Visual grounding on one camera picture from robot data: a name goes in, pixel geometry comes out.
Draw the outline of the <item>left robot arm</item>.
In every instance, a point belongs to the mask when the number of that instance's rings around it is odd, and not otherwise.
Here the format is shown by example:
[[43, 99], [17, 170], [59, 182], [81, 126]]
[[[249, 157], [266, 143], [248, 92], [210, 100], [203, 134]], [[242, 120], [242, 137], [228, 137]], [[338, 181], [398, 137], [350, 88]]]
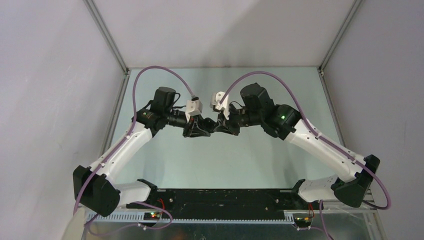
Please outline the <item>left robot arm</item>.
[[75, 203], [83, 205], [102, 217], [109, 216], [116, 208], [140, 202], [145, 208], [153, 208], [158, 194], [153, 185], [144, 180], [117, 183], [121, 170], [146, 143], [160, 130], [170, 125], [186, 130], [201, 116], [203, 105], [198, 97], [189, 99], [184, 111], [175, 103], [180, 94], [169, 87], [159, 87], [152, 100], [136, 111], [126, 130], [113, 146], [88, 167], [79, 165], [73, 172]]

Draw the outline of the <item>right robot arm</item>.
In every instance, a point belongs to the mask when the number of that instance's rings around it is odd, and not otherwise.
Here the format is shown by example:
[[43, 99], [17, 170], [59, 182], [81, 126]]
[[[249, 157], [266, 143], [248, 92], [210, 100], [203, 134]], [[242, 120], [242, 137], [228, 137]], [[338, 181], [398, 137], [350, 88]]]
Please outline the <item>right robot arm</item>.
[[215, 93], [211, 108], [218, 112], [216, 132], [237, 136], [242, 127], [261, 126], [273, 138], [287, 141], [305, 150], [333, 170], [333, 176], [316, 180], [299, 180], [293, 187], [291, 204], [304, 209], [311, 202], [338, 200], [353, 208], [365, 202], [365, 195], [380, 160], [374, 155], [356, 154], [340, 144], [326, 139], [301, 113], [287, 104], [275, 104], [267, 90], [258, 83], [245, 86], [240, 95], [244, 105], [237, 109], [228, 102], [224, 92]]

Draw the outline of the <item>black earbud charging case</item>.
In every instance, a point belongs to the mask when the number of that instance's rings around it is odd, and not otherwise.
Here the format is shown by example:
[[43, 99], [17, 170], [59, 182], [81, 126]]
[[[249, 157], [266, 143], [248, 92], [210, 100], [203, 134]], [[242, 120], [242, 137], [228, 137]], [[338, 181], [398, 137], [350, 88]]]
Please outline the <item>black earbud charging case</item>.
[[213, 120], [213, 119], [211, 119], [211, 118], [209, 118], [209, 117], [207, 117], [207, 118], [205, 118], [204, 120], [203, 120], [203, 128], [208, 132], [208, 133], [210, 133], [210, 134], [212, 134], [212, 133], [214, 133], [216, 130], [215, 130], [215, 128], [216, 128], [216, 126], [217, 126], [217, 123]]

